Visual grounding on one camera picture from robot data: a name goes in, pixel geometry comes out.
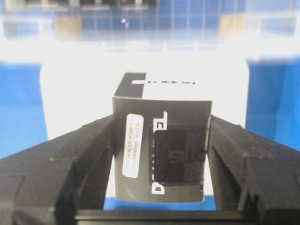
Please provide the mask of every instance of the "black stripe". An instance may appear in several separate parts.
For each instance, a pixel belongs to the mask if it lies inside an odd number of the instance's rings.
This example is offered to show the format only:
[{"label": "black stripe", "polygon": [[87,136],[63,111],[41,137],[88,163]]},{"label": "black stripe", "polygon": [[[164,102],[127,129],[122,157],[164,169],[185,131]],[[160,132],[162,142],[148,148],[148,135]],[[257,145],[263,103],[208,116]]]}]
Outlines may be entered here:
[{"label": "black stripe", "polygon": [[145,79],[145,73],[126,73],[114,95],[118,97],[142,98],[144,84],[132,84],[132,81]]}]

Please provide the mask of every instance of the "clamp jaw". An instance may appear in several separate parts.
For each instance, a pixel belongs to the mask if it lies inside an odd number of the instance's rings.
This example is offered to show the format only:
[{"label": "clamp jaw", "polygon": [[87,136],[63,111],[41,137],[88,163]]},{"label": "clamp jaw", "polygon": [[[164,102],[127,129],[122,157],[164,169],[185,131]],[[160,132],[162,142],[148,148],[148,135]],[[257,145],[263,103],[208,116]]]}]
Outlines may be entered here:
[{"label": "clamp jaw", "polygon": [[113,157],[108,116],[0,160],[0,224],[298,224],[300,152],[212,116],[217,211],[102,210]]}]

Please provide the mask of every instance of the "white surface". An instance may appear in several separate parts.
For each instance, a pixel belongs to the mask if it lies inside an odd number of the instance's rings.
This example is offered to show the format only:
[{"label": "white surface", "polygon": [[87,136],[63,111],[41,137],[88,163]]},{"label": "white surface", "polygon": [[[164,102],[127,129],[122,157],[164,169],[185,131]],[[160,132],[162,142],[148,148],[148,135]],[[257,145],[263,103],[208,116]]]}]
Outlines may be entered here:
[{"label": "white surface", "polygon": [[[41,91],[49,139],[111,114],[111,96],[125,72],[197,80],[201,84],[197,94],[213,100],[212,114],[245,125],[249,72],[240,55],[226,50],[104,53],[96,46],[81,46],[44,61]],[[107,196],[115,196],[114,192],[112,169]],[[204,192],[213,194],[208,165]]]}]

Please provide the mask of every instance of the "box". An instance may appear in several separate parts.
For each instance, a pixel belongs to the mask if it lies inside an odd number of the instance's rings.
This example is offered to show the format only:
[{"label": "box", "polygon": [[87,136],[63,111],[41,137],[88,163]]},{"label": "box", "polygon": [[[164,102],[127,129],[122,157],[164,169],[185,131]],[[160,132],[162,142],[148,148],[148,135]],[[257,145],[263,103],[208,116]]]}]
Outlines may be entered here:
[{"label": "box", "polygon": [[126,73],[113,96],[116,197],[203,201],[212,102],[197,82]]}]

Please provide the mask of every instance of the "blurry background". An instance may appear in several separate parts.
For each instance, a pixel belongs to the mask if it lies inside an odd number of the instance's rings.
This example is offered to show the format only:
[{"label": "blurry background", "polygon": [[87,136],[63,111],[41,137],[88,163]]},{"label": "blurry background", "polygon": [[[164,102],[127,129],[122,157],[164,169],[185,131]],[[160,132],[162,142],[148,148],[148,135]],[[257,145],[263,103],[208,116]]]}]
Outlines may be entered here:
[{"label": "blurry background", "polygon": [[[0,0],[0,158],[109,115],[127,71],[197,79],[214,115],[300,150],[300,0],[45,2]],[[213,210],[205,175],[205,203],[106,208]]]}]

